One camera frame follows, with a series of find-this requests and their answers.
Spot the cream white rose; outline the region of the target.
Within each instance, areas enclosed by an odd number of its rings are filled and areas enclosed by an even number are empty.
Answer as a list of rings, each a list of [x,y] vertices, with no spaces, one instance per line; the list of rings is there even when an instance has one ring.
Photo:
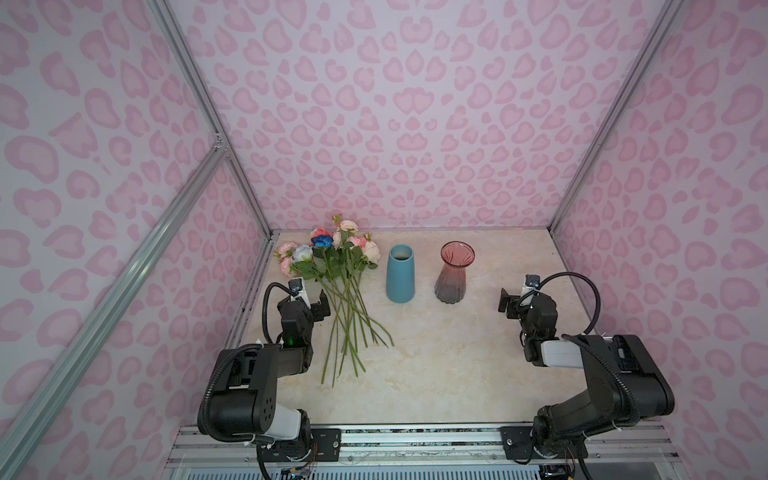
[[[392,337],[386,328],[369,313],[361,288],[363,274],[378,268],[381,258],[378,245],[366,236],[349,236],[334,249],[334,253],[338,261],[343,298],[350,315],[350,342],[356,349],[358,349],[359,338],[362,339],[365,347],[370,345],[389,347],[393,344]]]

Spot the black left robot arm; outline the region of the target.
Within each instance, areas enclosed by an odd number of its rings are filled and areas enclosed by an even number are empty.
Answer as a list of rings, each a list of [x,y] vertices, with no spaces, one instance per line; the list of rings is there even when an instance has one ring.
[[[313,450],[308,414],[277,401],[278,379],[306,373],[312,362],[314,325],[331,314],[325,293],[308,304],[287,297],[278,303],[282,341],[245,344],[220,352],[203,394],[197,426],[222,443],[260,443],[290,460]]]

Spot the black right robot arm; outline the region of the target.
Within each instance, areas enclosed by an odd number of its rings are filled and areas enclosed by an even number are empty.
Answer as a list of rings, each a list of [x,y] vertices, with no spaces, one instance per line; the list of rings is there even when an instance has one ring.
[[[527,362],[579,369],[586,382],[581,393],[541,407],[527,432],[501,428],[507,459],[525,465],[567,453],[584,458],[587,439],[674,410],[672,389],[638,336],[559,335],[556,302],[532,290],[523,295],[502,290],[498,311],[520,323]]]

